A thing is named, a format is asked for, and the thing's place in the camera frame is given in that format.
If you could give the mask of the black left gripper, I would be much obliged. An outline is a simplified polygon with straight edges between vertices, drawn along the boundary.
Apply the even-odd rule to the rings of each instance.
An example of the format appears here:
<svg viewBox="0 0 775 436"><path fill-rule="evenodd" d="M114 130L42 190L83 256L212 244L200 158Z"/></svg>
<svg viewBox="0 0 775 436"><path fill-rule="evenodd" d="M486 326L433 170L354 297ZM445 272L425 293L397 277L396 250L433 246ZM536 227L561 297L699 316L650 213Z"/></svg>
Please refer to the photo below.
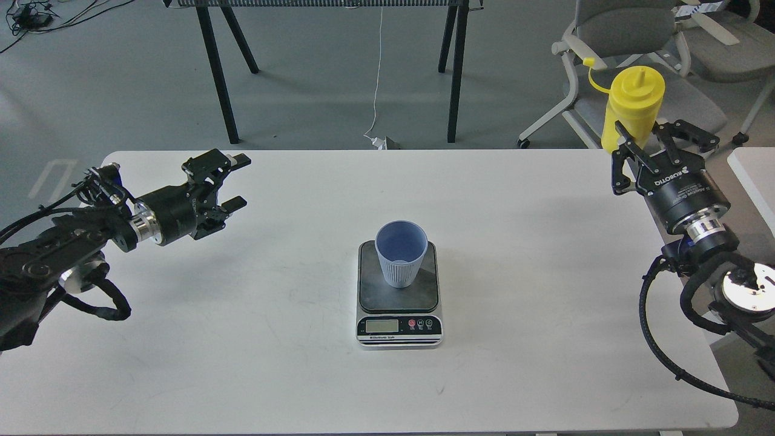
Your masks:
<svg viewBox="0 0 775 436"><path fill-rule="evenodd" d="M130 220L138 241L153 240L166 246L183 236L194 240L225 228L225 221L248 202L236 196L218 205L218 192L233 172L251 165L244 153L235 156L212 149L182 164L185 185L164 186L133 200Z"/></svg>

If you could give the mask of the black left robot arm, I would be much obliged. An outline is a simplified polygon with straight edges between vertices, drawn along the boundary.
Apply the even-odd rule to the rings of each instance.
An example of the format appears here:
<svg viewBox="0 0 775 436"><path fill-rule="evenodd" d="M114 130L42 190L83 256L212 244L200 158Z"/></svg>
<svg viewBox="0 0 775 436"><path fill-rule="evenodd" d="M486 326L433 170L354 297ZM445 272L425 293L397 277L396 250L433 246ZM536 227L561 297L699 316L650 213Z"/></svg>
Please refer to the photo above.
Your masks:
<svg viewBox="0 0 775 436"><path fill-rule="evenodd" d="M2 241L47 216L53 222L33 240L2 248L2 351L33 343L58 303L108 321L130 317L127 298L107 277L105 246L113 242L130 252L144 240L166 246L223 230L246 201L237 196L218 204L219 188L250 163L244 154L213 149L183 163L182 185L139 197L125 188L116 163L90 168L63 198L5 227Z"/></svg>

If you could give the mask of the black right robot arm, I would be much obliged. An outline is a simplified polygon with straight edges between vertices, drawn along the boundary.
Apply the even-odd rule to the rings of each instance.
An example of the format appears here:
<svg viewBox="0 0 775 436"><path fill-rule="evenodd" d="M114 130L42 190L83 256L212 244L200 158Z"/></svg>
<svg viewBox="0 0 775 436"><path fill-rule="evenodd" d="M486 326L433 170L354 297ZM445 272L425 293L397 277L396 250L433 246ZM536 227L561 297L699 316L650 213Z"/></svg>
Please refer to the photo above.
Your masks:
<svg viewBox="0 0 775 436"><path fill-rule="evenodd" d="M732 394L682 369L657 345L647 320L648 290L656 276L671 271L686 277L679 301L687 320L712 334L736 334L754 348L759 367L773 377L773 335L758 327L773 316L773 266L739 254L739 239L721 221L729 201L708 173L704 158L674 143L676 138L690 140L706 151L719 139L686 121L657 122L651 132L662 148L650 155L637 145L622 122L616 121L615 129L613 193L636 191L656 213L664 230L679 237L662 247L642 279L638 314L648 347L677 380L771 411L771 401Z"/></svg>

